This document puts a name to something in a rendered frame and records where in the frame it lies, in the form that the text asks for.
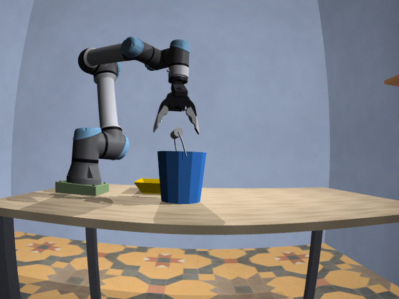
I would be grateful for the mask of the yellow square tray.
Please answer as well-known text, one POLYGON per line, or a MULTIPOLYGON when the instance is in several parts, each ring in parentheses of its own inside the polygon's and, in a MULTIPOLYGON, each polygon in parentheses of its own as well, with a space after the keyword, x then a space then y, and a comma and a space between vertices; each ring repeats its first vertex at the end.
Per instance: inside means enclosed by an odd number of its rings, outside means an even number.
POLYGON ((134 183, 142 194, 161 194, 160 179, 141 178, 134 183))

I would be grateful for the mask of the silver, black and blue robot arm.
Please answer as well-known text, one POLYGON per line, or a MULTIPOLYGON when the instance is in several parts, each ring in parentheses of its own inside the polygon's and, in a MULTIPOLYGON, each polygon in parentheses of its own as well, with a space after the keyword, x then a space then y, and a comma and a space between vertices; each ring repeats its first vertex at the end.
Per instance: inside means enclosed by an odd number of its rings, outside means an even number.
POLYGON ((121 44, 88 48, 78 57, 82 71, 93 75, 97 84, 99 127, 77 128, 74 132, 72 161, 67 182, 101 185, 99 159, 120 160, 129 149, 129 140, 118 126, 114 82, 122 61, 137 60, 148 70, 168 68, 168 77, 188 78, 190 46, 185 40, 173 40, 170 48, 159 50, 138 38, 128 37, 121 44))

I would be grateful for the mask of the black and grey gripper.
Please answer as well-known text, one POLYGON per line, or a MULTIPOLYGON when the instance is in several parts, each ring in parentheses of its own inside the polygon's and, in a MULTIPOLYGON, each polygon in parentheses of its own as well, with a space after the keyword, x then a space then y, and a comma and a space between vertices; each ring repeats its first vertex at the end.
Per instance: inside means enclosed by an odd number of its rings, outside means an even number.
MULTIPOLYGON (((169 83, 178 83, 178 84, 186 84, 187 83, 187 78, 182 77, 182 76, 172 76, 169 77, 169 83)), ((198 121, 197 121, 197 114, 196 114, 196 109, 195 105, 193 102, 187 98, 178 98, 174 97, 173 93, 170 92, 168 93, 167 97, 165 100, 162 101, 159 111, 155 120, 153 132, 158 127, 158 124, 162 121, 162 117, 168 113, 168 111, 186 111, 186 115, 188 116, 190 122, 194 124, 195 130, 197 134, 199 134, 199 127, 198 127, 198 121), (177 107, 178 106, 178 107, 177 107), (185 109, 187 107, 187 109, 185 109)))

